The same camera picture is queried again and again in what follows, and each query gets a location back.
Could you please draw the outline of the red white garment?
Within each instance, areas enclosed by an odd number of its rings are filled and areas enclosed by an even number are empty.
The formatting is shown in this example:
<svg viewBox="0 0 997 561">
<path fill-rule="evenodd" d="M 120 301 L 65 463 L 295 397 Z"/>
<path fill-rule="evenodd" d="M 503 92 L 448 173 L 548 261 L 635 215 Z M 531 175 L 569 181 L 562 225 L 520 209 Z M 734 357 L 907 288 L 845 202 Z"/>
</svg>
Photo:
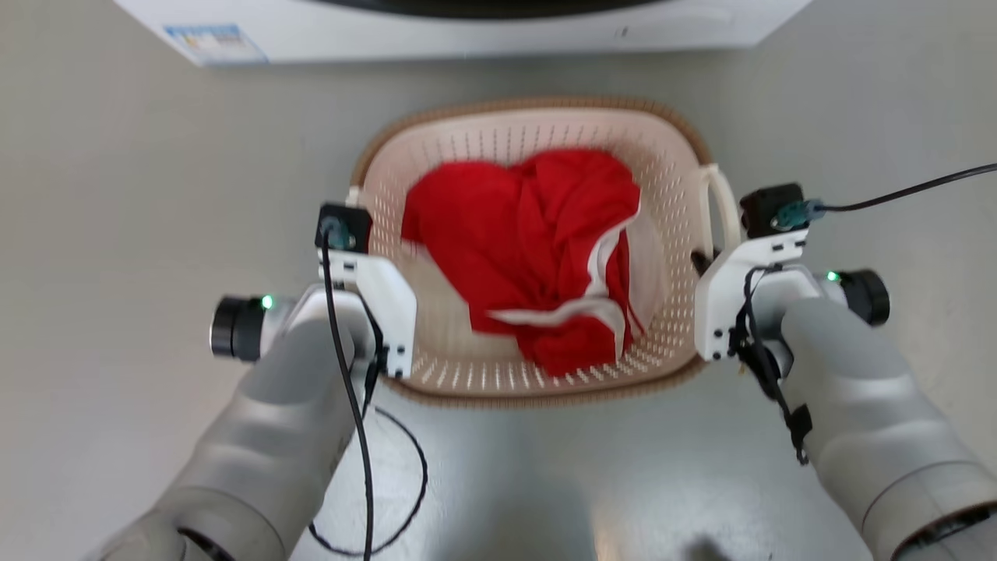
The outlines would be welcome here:
<svg viewBox="0 0 997 561">
<path fill-rule="evenodd" d="M 640 210 L 612 153 L 545 150 L 440 164 L 409 189 L 400 234 L 466 302 L 473 331 L 513 338 L 560 377 L 612 365 L 645 334 L 627 233 Z"/>
</svg>

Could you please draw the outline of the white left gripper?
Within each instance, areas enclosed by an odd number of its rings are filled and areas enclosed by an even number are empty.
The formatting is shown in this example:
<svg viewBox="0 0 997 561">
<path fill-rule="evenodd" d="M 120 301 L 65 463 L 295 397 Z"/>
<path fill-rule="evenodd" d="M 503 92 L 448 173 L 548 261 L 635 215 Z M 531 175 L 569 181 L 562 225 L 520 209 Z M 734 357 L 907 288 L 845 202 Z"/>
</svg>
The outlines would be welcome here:
<svg viewBox="0 0 997 561">
<path fill-rule="evenodd" d="M 417 299 L 394 263 L 366 253 L 318 249 L 336 333 L 352 337 L 360 358 L 382 360 L 391 379 L 413 374 Z"/>
</svg>

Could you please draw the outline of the beige plastic laundry basket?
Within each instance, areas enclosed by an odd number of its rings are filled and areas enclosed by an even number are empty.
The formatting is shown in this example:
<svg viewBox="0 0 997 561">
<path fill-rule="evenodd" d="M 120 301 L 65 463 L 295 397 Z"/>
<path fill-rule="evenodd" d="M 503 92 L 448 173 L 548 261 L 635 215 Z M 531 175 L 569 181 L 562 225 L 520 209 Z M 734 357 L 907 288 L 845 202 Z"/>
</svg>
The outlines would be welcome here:
<svg viewBox="0 0 997 561">
<path fill-rule="evenodd" d="M 408 189 L 438 164 L 513 164 L 542 150 L 610 150 L 641 189 L 641 217 L 664 262 L 662 305 L 614 365 L 553 379 L 508 337 L 473 333 L 466 306 L 427 258 L 399 238 Z M 677 111 L 640 98 L 527 98 L 435 108 L 389 124 L 367 146 L 347 203 L 372 216 L 370 252 L 391 260 L 416 292 L 413 375 L 384 379 L 401 397 L 454 408 L 555 408 L 666 390 L 705 367 L 694 345 L 695 252 L 741 239 L 738 207 L 708 146 Z"/>
</svg>

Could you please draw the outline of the white washing machine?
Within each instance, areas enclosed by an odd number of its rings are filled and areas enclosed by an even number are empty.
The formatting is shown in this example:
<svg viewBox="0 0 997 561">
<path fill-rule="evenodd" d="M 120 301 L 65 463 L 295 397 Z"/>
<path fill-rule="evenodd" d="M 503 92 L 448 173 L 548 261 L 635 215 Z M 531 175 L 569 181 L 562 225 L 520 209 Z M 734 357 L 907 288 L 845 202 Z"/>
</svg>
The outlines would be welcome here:
<svg viewBox="0 0 997 561">
<path fill-rule="evenodd" d="M 178 53 L 164 26 L 235 24 L 274 65 L 744 49 L 811 2 L 672 0 L 586 16 L 446 20 L 309 0 L 114 0 Z"/>
</svg>

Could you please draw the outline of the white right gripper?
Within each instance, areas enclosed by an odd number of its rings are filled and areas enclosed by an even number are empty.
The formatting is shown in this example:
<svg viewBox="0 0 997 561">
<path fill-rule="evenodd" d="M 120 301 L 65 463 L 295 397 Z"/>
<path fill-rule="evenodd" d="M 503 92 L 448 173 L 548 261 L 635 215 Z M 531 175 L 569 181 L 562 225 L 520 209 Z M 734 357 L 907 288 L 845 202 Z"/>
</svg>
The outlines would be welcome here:
<svg viewBox="0 0 997 561">
<path fill-rule="evenodd" d="M 748 239 L 733 249 L 694 251 L 691 264 L 698 277 L 694 308 L 696 351 L 708 362 L 733 355 L 732 333 L 746 302 L 759 328 L 777 328 L 791 302 L 825 295 L 818 278 L 800 258 L 809 230 Z"/>
</svg>

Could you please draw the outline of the dark washing machine door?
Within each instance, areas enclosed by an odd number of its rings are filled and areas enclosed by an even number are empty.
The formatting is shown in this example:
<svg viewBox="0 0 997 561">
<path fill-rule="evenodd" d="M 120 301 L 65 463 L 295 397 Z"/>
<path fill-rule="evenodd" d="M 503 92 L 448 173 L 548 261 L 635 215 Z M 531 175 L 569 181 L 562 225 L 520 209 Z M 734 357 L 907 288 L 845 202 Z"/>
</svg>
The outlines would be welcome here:
<svg viewBox="0 0 997 561">
<path fill-rule="evenodd" d="M 586 16 L 672 0 L 309 0 L 366 12 L 446 20 L 534 20 Z"/>
</svg>

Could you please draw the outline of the blue white label sticker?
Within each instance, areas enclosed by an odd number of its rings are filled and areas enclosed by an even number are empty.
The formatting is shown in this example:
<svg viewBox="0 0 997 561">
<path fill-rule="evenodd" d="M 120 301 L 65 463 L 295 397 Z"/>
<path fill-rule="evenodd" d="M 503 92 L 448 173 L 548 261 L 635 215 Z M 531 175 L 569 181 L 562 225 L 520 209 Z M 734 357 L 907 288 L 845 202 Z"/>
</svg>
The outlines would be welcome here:
<svg viewBox="0 0 997 561">
<path fill-rule="evenodd" d="M 164 26 L 165 36 L 199 66 L 268 64 L 270 60 L 235 24 Z"/>
</svg>

